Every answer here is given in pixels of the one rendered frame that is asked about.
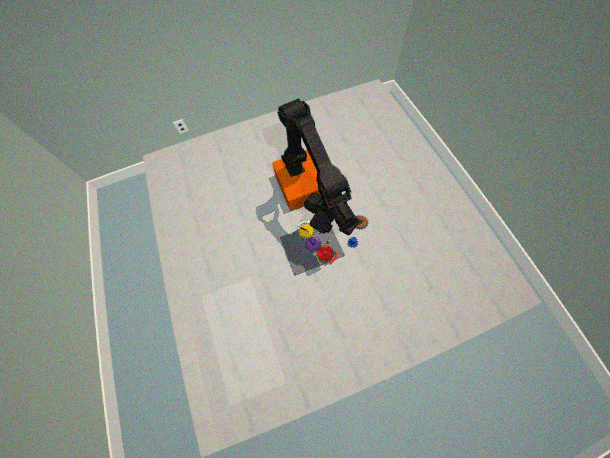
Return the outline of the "brown gear with hub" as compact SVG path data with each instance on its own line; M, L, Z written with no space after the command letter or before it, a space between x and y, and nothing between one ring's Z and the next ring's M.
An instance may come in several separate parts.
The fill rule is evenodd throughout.
M363 228L365 229L365 227L367 228L367 226L369 224L369 222L367 220L368 218L364 217L364 215L363 216L362 215L361 216L360 215L358 215L358 216L356 215L356 218L359 219L359 224L357 225L357 229L359 228L359 230L360 230L360 228L361 229L363 229Z

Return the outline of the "purple gear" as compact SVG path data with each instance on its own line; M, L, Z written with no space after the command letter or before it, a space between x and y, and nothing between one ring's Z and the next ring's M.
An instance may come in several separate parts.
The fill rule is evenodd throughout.
M319 250L318 248L320 248L320 246L321 246L320 244L322 244L321 240L320 241L319 240L320 240L320 238L318 239L318 237L316 238L316 236L315 237L310 236L310 238L308 237L307 241L305 241L307 249L309 248L308 250L311 249L311 251L313 250L313 252L314 252L314 250L316 251L316 249Z

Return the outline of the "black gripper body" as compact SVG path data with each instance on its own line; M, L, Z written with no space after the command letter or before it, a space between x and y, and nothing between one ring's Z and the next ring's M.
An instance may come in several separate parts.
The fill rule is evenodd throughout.
M321 208L323 212L327 212L331 215L331 210L326 209L323 204L320 203L320 200L322 200L322 197L317 194L317 193L312 193L307 200L304 202L304 208L306 208L307 210L309 210L310 212L315 211L315 209L317 210L317 208ZM358 219L358 218L357 218ZM357 221L357 223L352 226L351 228L347 229L347 230L341 230L343 233L345 233L346 235L351 235L351 233L354 231L354 229L357 227L357 225L359 224L359 219Z

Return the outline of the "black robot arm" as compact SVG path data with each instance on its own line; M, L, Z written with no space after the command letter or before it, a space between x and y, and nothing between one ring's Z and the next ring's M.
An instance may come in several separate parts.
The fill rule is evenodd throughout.
M332 229L333 218L340 230L354 226L358 219L347 204L352 199L347 178L332 164L315 128L310 107L298 98L278 107L277 115L286 128L288 148L281 158L291 177L305 172L302 162L307 160L307 151L301 146L301 138L317 170L318 190L323 206L331 215L317 208L309 225L325 234ZM342 192L346 192L342 194Z

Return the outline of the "yellow gear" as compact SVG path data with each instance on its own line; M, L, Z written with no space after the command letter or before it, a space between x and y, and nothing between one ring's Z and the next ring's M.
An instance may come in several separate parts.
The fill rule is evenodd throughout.
M308 231L305 231L305 229L307 229ZM301 237L302 237L302 236L303 236L303 238L304 238L304 237L305 237L305 238L307 237L307 239L308 239L308 237L310 238L310 236L314 235L314 233L315 233L315 231L314 231L314 230L315 230L315 229L313 229L313 228L312 228L310 225L308 225L308 223L307 223L307 224L305 224L305 225L303 224L303 226L299 227L299 232L298 232L298 233L300 233L299 235L301 235Z

